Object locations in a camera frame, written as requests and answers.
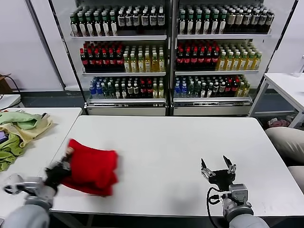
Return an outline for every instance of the black cable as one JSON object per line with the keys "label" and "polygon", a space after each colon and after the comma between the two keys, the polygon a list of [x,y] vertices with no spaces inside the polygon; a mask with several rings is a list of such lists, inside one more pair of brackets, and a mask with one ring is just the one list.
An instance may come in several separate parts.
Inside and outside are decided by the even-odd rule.
{"label": "black cable", "polygon": [[[19,94],[20,94],[20,89],[18,88],[18,86],[17,86],[16,82],[14,81],[14,79],[12,79],[12,78],[10,77],[10,75],[11,75],[11,74],[9,74],[9,75],[1,75],[0,77],[8,77],[10,80],[12,80],[13,83],[14,83],[14,85],[15,85],[15,87],[17,88],[17,90],[18,90],[18,92],[19,92]],[[20,98],[20,101],[19,101],[18,103],[13,104],[13,105],[10,105],[10,106],[5,107],[5,108],[2,108],[2,109],[0,109],[0,111],[5,110],[5,109],[8,109],[8,108],[15,107],[16,105],[19,105],[20,103],[21,103],[21,98]]]}
{"label": "black cable", "polygon": [[207,212],[208,212],[209,220],[210,220],[210,222],[212,223],[212,225],[213,225],[215,228],[218,228],[218,226],[214,223],[214,221],[213,221],[213,219],[212,219],[212,217],[211,217],[211,214],[210,214],[210,208],[209,208],[209,200],[210,200],[210,197],[209,197],[209,195],[210,195],[211,190],[215,190],[215,191],[217,191],[217,192],[222,192],[222,191],[221,191],[221,190],[218,190],[218,189],[216,189],[216,188],[214,188],[214,187],[209,188],[208,193],[207,193],[207,200],[206,200],[206,202],[207,202]]}

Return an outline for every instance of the yellow cloth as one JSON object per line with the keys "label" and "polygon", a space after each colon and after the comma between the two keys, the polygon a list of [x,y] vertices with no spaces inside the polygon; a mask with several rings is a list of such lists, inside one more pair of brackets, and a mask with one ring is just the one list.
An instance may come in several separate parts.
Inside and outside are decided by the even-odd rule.
{"label": "yellow cloth", "polygon": [[23,148],[26,144],[28,144],[38,135],[43,133],[47,128],[49,128],[52,123],[53,120],[49,117],[48,114],[45,114],[41,121],[39,121],[36,127],[33,129],[24,130],[19,128],[17,125],[14,125],[13,123],[5,123],[0,125],[0,131],[18,135],[21,139],[20,147]]}

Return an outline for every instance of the table leg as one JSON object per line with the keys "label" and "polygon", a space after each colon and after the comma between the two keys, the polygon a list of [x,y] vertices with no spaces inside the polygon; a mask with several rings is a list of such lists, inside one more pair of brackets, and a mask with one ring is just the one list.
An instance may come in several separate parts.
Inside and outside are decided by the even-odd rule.
{"label": "table leg", "polygon": [[303,119],[304,119],[304,112],[300,111],[288,127],[294,128]]}
{"label": "table leg", "polygon": [[253,104],[252,104],[252,106],[249,110],[249,113],[248,113],[247,117],[253,117],[254,116],[254,114],[256,112],[256,109],[257,109],[257,103],[263,97],[263,95],[266,92],[268,86],[269,86],[269,84],[267,83],[266,79],[264,79],[264,81],[263,81],[263,83],[260,87],[260,90],[258,91],[258,93],[256,95],[255,101],[253,102]]}

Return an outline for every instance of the white side table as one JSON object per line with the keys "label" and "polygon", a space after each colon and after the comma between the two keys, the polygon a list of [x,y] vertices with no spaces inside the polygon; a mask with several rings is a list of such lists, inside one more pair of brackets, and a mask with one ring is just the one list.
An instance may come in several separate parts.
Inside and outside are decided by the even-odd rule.
{"label": "white side table", "polygon": [[19,94],[5,94],[3,97],[0,99],[0,109],[10,107],[13,105],[14,108],[18,107],[24,107],[23,103],[18,102],[21,100],[21,95]]}
{"label": "white side table", "polygon": [[304,119],[304,74],[301,74],[300,77],[294,77],[290,74],[268,73],[264,77],[261,88],[247,116],[256,116],[257,104],[270,85],[299,112],[289,125],[289,127],[294,128],[297,123]]}

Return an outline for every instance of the red cloth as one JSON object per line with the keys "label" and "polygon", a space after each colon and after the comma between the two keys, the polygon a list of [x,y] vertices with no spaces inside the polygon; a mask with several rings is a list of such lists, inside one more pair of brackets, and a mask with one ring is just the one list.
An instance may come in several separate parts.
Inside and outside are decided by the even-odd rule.
{"label": "red cloth", "polygon": [[74,149],[70,161],[72,176],[65,178],[62,184],[85,193],[111,196],[112,185],[118,182],[114,173],[116,152],[86,147],[74,139],[68,146]]}

